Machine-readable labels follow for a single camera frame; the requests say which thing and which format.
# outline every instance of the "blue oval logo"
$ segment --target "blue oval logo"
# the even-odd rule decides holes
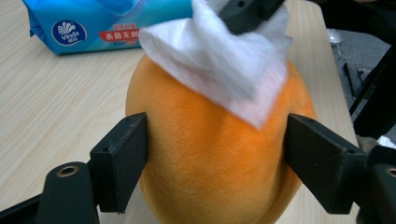
[[[76,21],[58,21],[52,26],[52,36],[63,46],[71,46],[87,39],[85,28]]]

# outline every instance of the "white tissue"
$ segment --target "white tissue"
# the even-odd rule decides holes
[[[288,73],[288,11],[232,35],[205,0],[192,0],[192,9],[192,19],[141,29],[142,48],[179,82],[260,129]]]

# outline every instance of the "orange object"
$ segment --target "orange object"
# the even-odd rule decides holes
[[[283,160],[289,113],[315,117],[295,68],[257,130],[191,91],[148,56],[136,67],[126,114],[148,115],[140,187],[162,223],[274,223],[301,185]]]

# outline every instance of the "wood grain surface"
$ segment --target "wood grain surface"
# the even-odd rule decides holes
[[[310,90],[318,121],[356,144],[320,9],[289,0],[290,59]],[[56,56],[29,36],[22,1],[0,1],[0,211],[41,193],[46,174],[90,150],[124,117],[142,49]],[[324,212],[302,187],[277,223],[355,223]],[[101,223],[158,223],[139,188],[123,216]]]

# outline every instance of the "blue wipes package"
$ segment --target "blue wipes package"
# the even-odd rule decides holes
[[[56,54],[139,48],[139,29],[190,18],[191,0],[23,0],[30,35]]]

